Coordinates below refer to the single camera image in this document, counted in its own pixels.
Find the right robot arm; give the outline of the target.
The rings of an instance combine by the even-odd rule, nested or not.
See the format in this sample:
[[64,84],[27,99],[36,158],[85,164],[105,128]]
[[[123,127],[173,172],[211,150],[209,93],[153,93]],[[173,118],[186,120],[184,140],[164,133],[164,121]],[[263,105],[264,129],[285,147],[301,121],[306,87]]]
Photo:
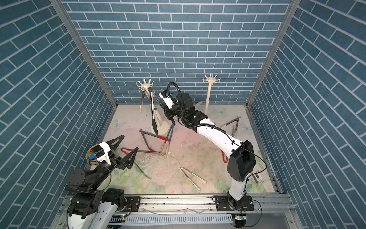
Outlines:
[[176,98],[164,90],[157,97],[151,92],[151,102],[156,99],[160,107],[164,110],[166,118],[173,125],[178,118],[180,124],[196,133],[206,137],[214,143],[228,158],[227,172],[232,178],[231,187],[227,194],[228,204],[233,210],[241,210],[247,200],[247,184],[250,177],[264,172],[264,169],[254,172],[256,159],[261,157],[254,153],[254,148],[248,140],[242,142],[220,127],[216,126],[212,120],[203,112],[195,109],[191,97],[187,93],[179,92]]

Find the black silicone tongs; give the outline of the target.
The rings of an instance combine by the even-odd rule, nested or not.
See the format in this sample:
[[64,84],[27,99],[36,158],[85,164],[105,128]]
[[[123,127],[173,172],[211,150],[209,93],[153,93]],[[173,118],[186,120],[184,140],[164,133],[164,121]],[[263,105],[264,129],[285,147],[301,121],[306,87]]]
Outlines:
[[155,105],[154,105],[154,93],[153,89],[150,87],[148,88],[148,92],[150,93],[151,99],[151,114],[152,114],[152,127],[156,135],[159,135],[159,128],[160,128],[160,121],[157,120],[157,116],[155,115]]

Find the cream silicone steel tongs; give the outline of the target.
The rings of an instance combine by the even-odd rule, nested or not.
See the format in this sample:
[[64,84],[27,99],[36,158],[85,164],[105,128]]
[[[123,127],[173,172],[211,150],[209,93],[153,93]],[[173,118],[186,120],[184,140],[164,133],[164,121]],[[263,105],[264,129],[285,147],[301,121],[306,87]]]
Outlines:
[[145,98],[147,98],[149,104],[151,104],[150,93],[148,92],[148,90],[141,87],[141,91],[142,91],[142,98],[141,98],[141,104],[140,104],[140,112],[142,112],[142,109],[143,109],[142,106],[143,106]]

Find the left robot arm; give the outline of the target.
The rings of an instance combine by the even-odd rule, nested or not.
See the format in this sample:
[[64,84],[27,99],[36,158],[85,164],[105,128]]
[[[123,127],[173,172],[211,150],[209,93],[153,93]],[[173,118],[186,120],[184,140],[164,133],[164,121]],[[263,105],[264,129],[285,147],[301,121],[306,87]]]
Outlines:
[[121,135],[94,145],[87,151],[86,159],[97,166],[93,170],[76,169],[69,174],[65,190],[74,196],[66,213],[67,228],[106,229],[113,214],[125,208],[123,190],[100,187],[115,168],[125,167],[125,162],[113,153],[123,139]]

